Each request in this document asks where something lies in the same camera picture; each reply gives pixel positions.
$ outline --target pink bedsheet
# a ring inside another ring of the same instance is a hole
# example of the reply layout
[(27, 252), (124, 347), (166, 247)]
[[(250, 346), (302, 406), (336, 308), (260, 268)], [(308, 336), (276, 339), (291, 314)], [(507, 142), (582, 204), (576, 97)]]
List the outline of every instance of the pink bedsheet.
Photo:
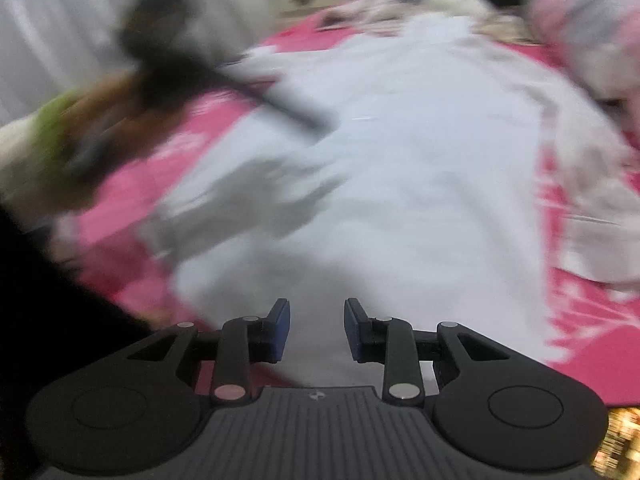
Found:
[[(311, 19), (265, 44), (275, 45), (281, 52), (321, 50), (352, 33), (315, 32)], [(514, 49), (554, 65), (543, 47)], [(85, 249), (81, 281), (85, 285), (133, 313), (161, 308), (173, 322), (194, 320), (192, 311), (171, 294), (169, 270), (149, 256), (137, 241), (134, 228), (206, 148), (249, 110), (248, 103), (230, 92), (203, 96), (193, 104), (189, 120), (151, 158), (123, 168), (104, 184), (96, 207), (79, 219)], [(554, 267), (565, 202), (562, 190), (551, 178), (552, 169), (552, 154), (543, 153), (540, 197), (547, 297), (553, 312), (549, 323), (562, 334), (548, 344), (566, 351), (562, 362), (551, 365), (588, 384), (609, 405), (640, 404), (640, 298), (609, 292)], [(263, 378), (262, 382), (278, 380)]]

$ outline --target drawer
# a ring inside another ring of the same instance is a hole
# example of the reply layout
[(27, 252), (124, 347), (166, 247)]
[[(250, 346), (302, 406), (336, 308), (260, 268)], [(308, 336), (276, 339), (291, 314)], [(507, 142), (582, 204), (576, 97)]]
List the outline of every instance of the drawer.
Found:
[(344, 0), (272, 0), (274, 10), (281, 16), (292, 16), (302, 12), (314, 12), (340, 5)]

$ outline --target white bedsheet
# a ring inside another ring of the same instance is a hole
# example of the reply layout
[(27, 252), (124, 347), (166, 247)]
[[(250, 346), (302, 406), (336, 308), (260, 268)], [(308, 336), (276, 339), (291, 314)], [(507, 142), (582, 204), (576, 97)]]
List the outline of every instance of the white bedsheet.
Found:
[(351, 361), (350, 296), (370, 316), (455, 320), (558, 358), (535, 197), (545, 96), (504, 76), (551, 72), (468, 26), (417, 16), (398, 38), (277, 54), (283, 85), (340, 126), (312, 144), (256, 110), (164, 197), (141, 233), (174, 265), (181, 300), (220, 326), (288, 298), (276, 370), (302, 383), (382, 382), (381, 366)]

